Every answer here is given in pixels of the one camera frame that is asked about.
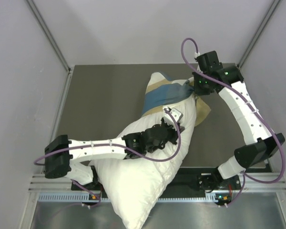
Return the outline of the checkered blue beige white pillowcase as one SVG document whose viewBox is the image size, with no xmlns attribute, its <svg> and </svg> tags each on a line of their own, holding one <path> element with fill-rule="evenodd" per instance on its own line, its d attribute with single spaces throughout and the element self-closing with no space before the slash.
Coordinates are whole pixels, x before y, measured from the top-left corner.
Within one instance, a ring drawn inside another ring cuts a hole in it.
<svg viewBox="0 0 286 229">
<path fill-rule="evenodd" d="M 183 114 L 196 115 L 195 126 L 210 114 L 211 108 L 194 92 L 194 78 L 171 80 L 161 72 L 152 73 L 145 91 L 141 116 L 161 112 L 163 107 L 176 107 Z"/>
</svg>

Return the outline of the white pillow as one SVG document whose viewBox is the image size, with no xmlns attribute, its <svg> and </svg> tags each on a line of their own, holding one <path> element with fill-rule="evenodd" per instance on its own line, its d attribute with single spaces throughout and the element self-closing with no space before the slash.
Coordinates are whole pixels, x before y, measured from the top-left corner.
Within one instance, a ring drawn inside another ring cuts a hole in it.
<svg viewBox="0 0 286 229">
<path fill-rule="evenodd" d="M 172 107 L 183 113 L 181 126 L 185 130 L 181 133 L 181 147 L 167 143 L 163 150 L 147 154 L 147 157 L 166 159 L 177 153 L 173 159 L 166 162 L 153 162 L 144 158 L 104 159 L 94 162 L 114 212 L 128 229 L 143 227 L 159 196 L 173 180 L 188 154 L 196 121 L 195 98 L 190 96 Z"/>
</svg>

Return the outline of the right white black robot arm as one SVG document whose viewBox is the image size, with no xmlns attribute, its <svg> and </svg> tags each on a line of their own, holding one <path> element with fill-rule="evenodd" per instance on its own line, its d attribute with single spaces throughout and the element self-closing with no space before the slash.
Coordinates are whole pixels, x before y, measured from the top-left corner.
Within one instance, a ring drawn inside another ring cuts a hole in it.
<svg viewBox="0 0 286 229">
<path fill-rule="evenodd" d="M 212 173 L 213 184 L 223 189 L 231 177 L 271 158 L 278 151 L 278 144 L 285 142 L 282 133 L 271 135 L 259 119 L 259 112 L 252 102 L 237 66 L 223 67 L 216 51 L 196 54 L 199 69 L 209 78 L 193 72 L 194 91 L 197 95 L 217 92 L 228 105 L 244 137 L 245 145 L 234 151 L 234 156 L 218 166 Z"/>
</svg>

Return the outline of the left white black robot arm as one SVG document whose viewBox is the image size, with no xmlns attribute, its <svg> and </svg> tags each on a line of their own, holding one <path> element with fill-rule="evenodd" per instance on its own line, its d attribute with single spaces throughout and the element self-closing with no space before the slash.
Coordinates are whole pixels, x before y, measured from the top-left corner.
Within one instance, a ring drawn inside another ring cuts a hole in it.
<svg viewBox="0 0 286 229">
<path fill-rule="evenodd" d="M 60 135 L 45 147 L 44 174 L 47 179 L 66 177 L 94 189 L 99 182 L 96 170 L 83 165 L 84 161 L 146 158 L 148 153 L 164 149 L 167 143 L 180 143 L 183 130 L 179 122 L 162 118 L 160 124 L 145 131 L 115 139 L 86 142 Z"/>
</svg>

